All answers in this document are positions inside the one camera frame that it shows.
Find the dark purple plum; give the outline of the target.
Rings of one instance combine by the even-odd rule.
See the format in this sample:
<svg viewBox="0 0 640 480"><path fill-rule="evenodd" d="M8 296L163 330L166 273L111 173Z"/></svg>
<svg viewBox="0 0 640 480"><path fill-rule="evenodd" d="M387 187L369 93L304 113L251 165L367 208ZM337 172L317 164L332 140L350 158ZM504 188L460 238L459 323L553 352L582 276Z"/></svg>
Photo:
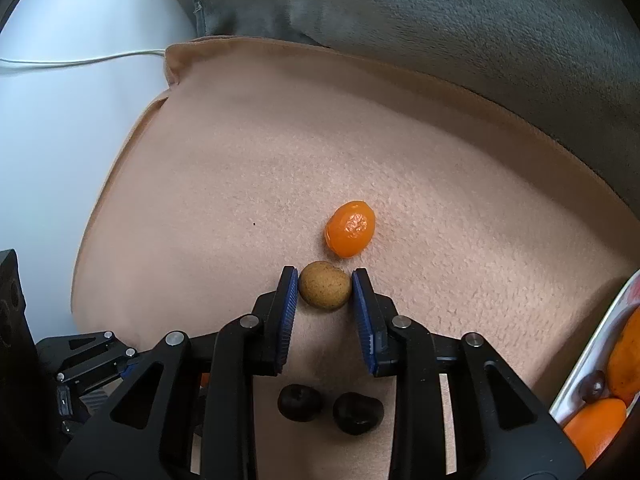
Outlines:
<svg viewBox="0 0 640 480"><path fill-rule="evenodd" d="M579 397L587 404L597 402L606 390L606 377L603 370L594 370L587 374L578 386Z"/></svg>

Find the large orange with stem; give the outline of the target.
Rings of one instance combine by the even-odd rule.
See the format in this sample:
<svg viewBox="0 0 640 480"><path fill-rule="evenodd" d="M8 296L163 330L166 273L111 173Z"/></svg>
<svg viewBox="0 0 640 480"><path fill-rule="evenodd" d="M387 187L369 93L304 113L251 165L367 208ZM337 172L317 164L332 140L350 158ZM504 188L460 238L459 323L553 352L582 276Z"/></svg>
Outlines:
<svg viewBox="0 0 640 480"><path fill-rule="evenodd" d="M629 406L639 392L640 363L640 312L639 308L628 318L614 348L608 357L606 378L612 396Z"/></svg>

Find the brown longan fruit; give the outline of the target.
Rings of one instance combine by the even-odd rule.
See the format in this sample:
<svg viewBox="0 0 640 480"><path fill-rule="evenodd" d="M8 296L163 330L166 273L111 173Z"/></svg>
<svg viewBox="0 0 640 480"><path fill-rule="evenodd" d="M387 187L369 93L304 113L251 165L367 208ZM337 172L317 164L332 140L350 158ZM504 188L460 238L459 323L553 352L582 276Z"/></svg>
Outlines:
<svg viewBox="0 0 640 480"><path fill-rule="evenodd" d="M298 290L311 307L332 311L349 300L352 284L342 269L326 261L315 261L303 268Z"/></svg>

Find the small orange kumquat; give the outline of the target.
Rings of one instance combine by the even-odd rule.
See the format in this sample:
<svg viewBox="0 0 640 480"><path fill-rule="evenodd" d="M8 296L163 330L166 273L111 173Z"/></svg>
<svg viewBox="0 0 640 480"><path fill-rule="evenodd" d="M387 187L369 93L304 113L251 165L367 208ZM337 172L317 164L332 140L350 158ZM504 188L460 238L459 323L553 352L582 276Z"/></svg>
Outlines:
<svg viewBox="0 0 640 480"><path fill-rule="evenodd" d="M346 259L360 254L372 240L376 217L362 200L352 200L332 214L324 227L324 240L337 257Z"/></svg>

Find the floral white plate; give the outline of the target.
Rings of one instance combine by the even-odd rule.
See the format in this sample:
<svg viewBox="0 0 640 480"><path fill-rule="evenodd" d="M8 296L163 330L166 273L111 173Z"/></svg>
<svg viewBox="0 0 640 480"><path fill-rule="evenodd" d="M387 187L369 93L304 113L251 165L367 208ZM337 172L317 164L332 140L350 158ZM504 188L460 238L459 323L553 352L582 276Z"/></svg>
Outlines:
<svg viewBox="0 0 640 480"><path fill-rule="evenodd" d="M551 404L549 413L561 426L566 425L585 404L578 394L582 378L595 370L605 371L617 338L628 318L639 307L639 275L639 270L634 272L612 301Z"/></svg>

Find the tan blanket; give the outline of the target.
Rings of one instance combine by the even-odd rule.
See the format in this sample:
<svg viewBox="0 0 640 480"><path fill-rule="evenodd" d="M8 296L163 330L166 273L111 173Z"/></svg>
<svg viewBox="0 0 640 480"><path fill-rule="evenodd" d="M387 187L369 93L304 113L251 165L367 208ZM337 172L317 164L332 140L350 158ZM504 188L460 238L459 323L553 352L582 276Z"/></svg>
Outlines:
<svg viewBox="0 0 640 480"><path fill-rule="evenodd" d="M435 334L482 334L550 403L639 265L639 221L582 162L501 107L330 50L205 39L165 53L74 272L84 332L149 349L220 330L285 266L332 261L339 206L375 213L374 289Z"/></svg>

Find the grey cushion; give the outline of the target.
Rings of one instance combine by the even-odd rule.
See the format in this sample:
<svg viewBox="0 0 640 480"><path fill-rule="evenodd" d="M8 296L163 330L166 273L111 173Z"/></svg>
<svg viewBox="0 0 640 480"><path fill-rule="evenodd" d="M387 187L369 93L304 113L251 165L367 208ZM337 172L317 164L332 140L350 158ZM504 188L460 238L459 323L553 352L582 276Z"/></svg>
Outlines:
<svg viewBox="0 0 640 480"><path fill-rule="evenodd" d="M467 88L639 203L638 0L178 0L198 36L314 44Z"/></svg>

